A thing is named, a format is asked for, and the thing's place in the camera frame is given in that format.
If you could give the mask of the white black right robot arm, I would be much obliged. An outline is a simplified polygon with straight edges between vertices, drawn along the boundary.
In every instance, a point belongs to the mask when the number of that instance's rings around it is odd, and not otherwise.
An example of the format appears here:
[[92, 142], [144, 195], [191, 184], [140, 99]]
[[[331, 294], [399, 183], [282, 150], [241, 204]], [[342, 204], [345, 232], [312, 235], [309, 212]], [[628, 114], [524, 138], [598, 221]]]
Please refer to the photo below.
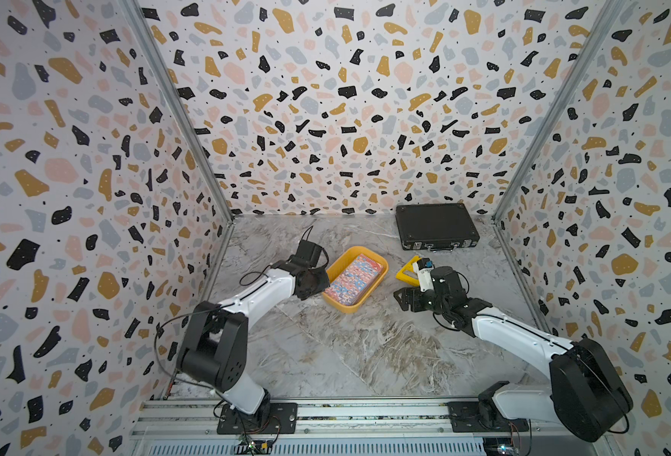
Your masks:
[[499, 381], [477, 399], [476, 421], [497, 431], [514, 421], [559, 423], [593, 443], [628, 422], [633, 399], [603, 347], [591, 338], [552, 336], [510, 317], [492, 303], [468, 295], [460, 274], [417, 262], [419, 283], [393, 296], [404, 312], [430, 313], [444, 329], [496, 345], [537, 369], [546, 384], [530, 387]]

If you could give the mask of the yellow plastic storage box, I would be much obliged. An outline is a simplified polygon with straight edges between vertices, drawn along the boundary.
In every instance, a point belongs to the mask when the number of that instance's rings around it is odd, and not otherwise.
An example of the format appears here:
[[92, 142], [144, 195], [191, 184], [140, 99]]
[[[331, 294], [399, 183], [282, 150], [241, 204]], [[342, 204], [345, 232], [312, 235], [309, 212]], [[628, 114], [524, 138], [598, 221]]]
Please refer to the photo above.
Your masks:
[[327, 270], [326, 303], [343, 314], [357, 312], [388, 273], [388, 262], [366, 247], [350, 247]]

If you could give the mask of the red blue cat sticker sheet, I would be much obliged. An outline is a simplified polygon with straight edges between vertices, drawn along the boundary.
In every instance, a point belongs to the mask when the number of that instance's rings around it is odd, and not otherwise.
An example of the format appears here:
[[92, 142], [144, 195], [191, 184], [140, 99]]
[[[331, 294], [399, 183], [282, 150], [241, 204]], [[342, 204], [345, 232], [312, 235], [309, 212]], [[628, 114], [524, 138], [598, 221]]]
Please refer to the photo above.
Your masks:
[[344, 307], [355, 306], [371, 289], [383, 272], [383, 266], [369, 256], [357, 256], [325, 290], [330, 302]]

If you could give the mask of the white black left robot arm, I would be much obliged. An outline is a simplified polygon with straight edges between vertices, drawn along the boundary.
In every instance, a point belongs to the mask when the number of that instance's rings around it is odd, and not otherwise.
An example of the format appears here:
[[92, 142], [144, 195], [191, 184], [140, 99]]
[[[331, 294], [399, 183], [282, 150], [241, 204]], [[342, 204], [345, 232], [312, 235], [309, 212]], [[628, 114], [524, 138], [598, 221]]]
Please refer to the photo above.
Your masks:
[[185, 328], [176, 369], [221, 395], [238, 412], [264, 414], [269, 393], [246, 372], [250, 328], [280, 302], [293, 296], [305, 300], [329, 286], [325, 265], [291, 256], [232, 298], [200, 303]]

